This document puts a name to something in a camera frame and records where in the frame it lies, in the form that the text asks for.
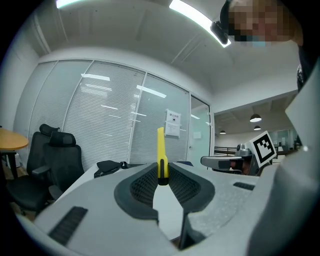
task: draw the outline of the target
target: mesh chair backrest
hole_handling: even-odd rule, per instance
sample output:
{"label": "mesh chair backrest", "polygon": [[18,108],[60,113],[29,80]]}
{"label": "mesh chair backrest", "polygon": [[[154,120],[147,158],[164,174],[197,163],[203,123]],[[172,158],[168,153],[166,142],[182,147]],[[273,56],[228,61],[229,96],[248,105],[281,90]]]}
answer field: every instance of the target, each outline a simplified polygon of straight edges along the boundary
{"label": "mesh chair backrest", "polygon": [[49,141],[50,136],[44,135],[39,131],[33,134],[28,162],[26,164],[26,171],[29,175],[32,175],[34,169],[46,165],[43,146]]}
{"label": "mesh chair backrest", "polygon": [[54,131],[50,142],[43,146],[45,164],[51,169],[52,182],[63,192],[84,174],[81,148],[75,145],[75,139],[74,144],[70,145],[71,137],[74,139],[72,134]]}

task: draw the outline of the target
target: glass door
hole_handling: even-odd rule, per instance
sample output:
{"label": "glass door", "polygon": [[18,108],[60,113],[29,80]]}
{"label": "glass door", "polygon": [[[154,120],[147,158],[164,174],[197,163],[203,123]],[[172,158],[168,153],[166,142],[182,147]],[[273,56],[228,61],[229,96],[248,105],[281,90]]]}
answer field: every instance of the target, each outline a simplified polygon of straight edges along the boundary
{"label": "glass door", "polygon": [[191,96],[191,117],[187,160],[193,166],[207,169],[200,163],[203,156],[209,156],[211,140],[210,108],[207,104]]}

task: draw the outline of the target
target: chair armrest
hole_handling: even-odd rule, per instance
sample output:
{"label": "chair armrest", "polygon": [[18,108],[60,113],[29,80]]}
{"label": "chair armrest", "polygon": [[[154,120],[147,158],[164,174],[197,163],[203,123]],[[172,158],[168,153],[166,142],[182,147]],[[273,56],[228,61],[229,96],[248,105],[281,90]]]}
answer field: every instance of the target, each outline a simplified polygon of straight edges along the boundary
{"label": "chair armrest", "polygon": [[32,170],[32,175],[36,176],[36,177],[40,177],[43,174],[47,173],[48,171],[50,171],[50,167],[48,166],[41,166],[37,169]]}
{"label": "chair armrest", "polygon": [[56,185],[52,185],[49,187],[49,193],[54,200],[57,200],[63,192]]}

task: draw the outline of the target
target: face mask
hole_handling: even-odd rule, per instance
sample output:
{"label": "face mask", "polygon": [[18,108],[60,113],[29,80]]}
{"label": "face mask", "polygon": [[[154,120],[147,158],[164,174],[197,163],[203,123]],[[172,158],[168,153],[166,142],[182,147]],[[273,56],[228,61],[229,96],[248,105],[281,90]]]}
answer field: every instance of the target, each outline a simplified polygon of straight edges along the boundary
{"label": "face mask", "polygon": [[265,41],[259,41],[259,37],[254,35],[249,35],[246,37],[248,42],[252,42],[253,47],[265,47],[266,42]]}

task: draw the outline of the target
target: ceiling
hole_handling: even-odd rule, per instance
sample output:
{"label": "ceiling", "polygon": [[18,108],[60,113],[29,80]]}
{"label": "ceiling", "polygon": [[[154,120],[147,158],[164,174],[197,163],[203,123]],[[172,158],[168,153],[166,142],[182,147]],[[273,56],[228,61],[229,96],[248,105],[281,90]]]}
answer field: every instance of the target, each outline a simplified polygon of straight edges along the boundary
{"label": "ceiling", "polygon": [[[216,20],[225,0],[184,0]],[[171,0],[83,0],[61,9],[54,0],[34,12],[24,30],[41,57],[61,47],[104,46],[165,62],[207,86],[219,70],[268,56],[268,49],[233,42],[223,48],[202,27],[169,9]]]}
{"label": "ceiling", "polygon": [[[238,108],[233,111],[214,115],[214,125],[216,133],[221,130],[227,134],[253,132],[255,126],[260,126],[262,131],[274,131],[291,128],[289,118],[285,110],[295,98],[296,94],[282,97],[268,102]],[[250,122],[253,114],[259,114],[262,118],[260,122]]]}

